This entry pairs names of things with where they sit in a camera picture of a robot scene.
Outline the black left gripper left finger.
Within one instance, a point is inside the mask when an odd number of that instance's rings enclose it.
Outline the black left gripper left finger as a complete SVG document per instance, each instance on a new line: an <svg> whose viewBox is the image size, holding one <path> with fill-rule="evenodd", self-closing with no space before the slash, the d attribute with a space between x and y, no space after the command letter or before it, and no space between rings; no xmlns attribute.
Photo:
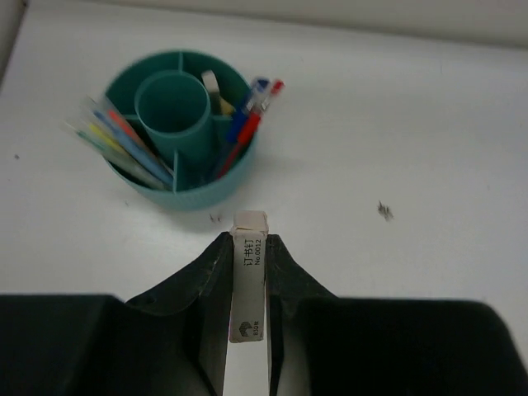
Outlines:
<svg viewBox="0 0 528 396"><path fill-rule="evenodd" d="M123 301L112 295L1 298L4 395L220 395L233 242Z"/></svg>

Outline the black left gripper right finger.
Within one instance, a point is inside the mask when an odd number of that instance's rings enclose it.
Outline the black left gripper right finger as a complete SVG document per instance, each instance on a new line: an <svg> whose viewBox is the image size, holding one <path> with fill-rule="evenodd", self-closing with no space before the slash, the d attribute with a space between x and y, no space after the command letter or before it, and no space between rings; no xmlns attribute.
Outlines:
<svg viewBox="0 0 528 396"><path fill-rule="evenodd" d="M527 370L488 305L339 297L266 242L272 395L524 395Z"/></svg>

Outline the eraser block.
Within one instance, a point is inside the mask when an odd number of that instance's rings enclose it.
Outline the eraser block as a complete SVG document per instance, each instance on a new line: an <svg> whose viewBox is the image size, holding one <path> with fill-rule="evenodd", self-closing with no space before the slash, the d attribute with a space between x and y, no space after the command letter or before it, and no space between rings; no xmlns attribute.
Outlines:
<svg viewBox="0 0 528 396"><path fill-rule="evenodd" d="M233 299L229 340L263 339L265 318L265 256L269 233L266 213L244 210L233 217Z"/></svg>

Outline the yellow pen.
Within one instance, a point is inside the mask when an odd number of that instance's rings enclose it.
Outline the yellow pen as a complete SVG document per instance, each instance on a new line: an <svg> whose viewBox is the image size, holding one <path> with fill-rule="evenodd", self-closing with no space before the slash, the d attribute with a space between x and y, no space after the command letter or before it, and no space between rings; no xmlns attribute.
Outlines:
<svg viewBox="0 0 528 396"><path fill-rule="evenodd" d="M133 159L114 138L96 124L84 120L70 120L64 123L63 129L99 153L107 162L127 172L144 185L155 190L167 189L166 185Z"/></svg>

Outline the light blue pen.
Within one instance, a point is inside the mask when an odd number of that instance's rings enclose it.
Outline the light blue pen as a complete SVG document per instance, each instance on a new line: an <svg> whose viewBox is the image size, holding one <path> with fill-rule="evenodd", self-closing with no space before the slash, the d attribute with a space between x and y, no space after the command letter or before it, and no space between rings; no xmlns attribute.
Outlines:
<svg viewBox="0 0 528 396"><path fill-rule="evenodd" d="M154 177L167 186L173 183L173 176L165 167L157 164L140 146L138 146L131 138L129 138L123 130L117 127L111 119L99 110L92 110L92 114L102 122L112 133L113 137L123 147L123 149L133 157L139 164L141 164Z"/></svg>

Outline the orange pencil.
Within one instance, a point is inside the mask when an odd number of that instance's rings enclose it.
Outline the orange pencil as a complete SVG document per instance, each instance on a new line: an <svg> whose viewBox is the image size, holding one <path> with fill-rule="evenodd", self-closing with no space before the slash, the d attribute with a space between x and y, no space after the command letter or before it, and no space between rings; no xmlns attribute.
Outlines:
<svg viewBox="0 0 528 396"><path fill-rule="evenodd" d="M112 110L111 108L106 108L105 113L111 121L119 127L121 130L125 132L125 134L131 138L140 148L142 148L152 159L154 159L157 164L164 167L164 164L162 161L158 159L158 157L154 154L154 152L145 144L145 142L139 137L139 135L136 133L136 131L132 128L132 126L128 123L128 121L116 110Z"/></svg>

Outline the red gel pen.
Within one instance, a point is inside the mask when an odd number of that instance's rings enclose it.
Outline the red gel pen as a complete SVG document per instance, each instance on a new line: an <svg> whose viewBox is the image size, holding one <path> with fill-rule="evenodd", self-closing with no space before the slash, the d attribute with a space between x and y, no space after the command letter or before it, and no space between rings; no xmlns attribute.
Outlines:
<svg viewBox="0 0 528 396"><path fill-rule="evenodd" d="M281 93L285 84L280 79L275 79L269 83L264 93L256 101L255 106L251 109L248 114L248 119L240 134L238 135L237 143L230 151L227 159L222 166L222 169L217 174L215 179L223 177L233 166L237 160L239 154L248 146L251 142L253 135L256 133L257 128L262 120L263 114L267 111L267 108L273 102L273 100Z"/></svg>

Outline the grey-blue pen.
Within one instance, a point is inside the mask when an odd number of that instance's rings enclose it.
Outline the grey-blue pen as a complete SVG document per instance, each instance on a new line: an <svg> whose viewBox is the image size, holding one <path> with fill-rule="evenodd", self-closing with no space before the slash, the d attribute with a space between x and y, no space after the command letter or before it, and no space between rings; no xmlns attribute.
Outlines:
<svg viewBox="0 0 528 396"><path fill-rule="evenodd" d="M110 136L152 176L165 187L172 187L173 175L158 156L139 137L124 116L114 107L110 100L103 97L95 101L87 97L82 103L86 111Z"/></svg>

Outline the small tan eraser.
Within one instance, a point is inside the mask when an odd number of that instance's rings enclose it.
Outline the small tan eraser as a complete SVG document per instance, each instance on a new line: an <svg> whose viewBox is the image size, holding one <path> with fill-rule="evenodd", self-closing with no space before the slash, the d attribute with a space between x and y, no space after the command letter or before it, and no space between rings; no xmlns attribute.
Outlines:
<svg viewBox="0 0 528 396"><path fill-rule="evenodd" d="M222 116L231 116L235 112L235 107L222 97L219 98L219 108Z"/></svg>

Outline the long white eraser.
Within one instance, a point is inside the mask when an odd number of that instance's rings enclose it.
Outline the long white eraser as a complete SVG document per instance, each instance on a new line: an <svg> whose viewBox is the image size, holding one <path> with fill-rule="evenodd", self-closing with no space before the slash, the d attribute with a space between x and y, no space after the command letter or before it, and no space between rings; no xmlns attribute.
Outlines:
<svg viewBox="0 0 528 396"><path fill-rule="evenodd" d="M221 95L219 90L219 84L215 73L212 70L206 70L201 74L203 85L208 92L210 98L211 111L217 115L221 116L222 111L222 102Z"/></svg>

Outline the dark blue gel pen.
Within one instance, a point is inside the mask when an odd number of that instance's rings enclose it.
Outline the dark blue gel pen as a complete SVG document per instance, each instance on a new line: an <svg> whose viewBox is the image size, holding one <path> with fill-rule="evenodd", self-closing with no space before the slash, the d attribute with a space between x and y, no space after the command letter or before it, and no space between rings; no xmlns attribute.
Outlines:
<svg viewBox="0 0 528 396"><path fill-rule="evenodd" d="M249 112L255 106L256 101L264 93L269 83L270 80L263 77L254 78L252 80L250 89L247 91L242 102L233 114L228 133L220 140L220 151L214 161L213 167L210 169L210 180L214 180L222 169L230 151L237 143L238 135L240 134L242 127L248 120Z"/></svg>

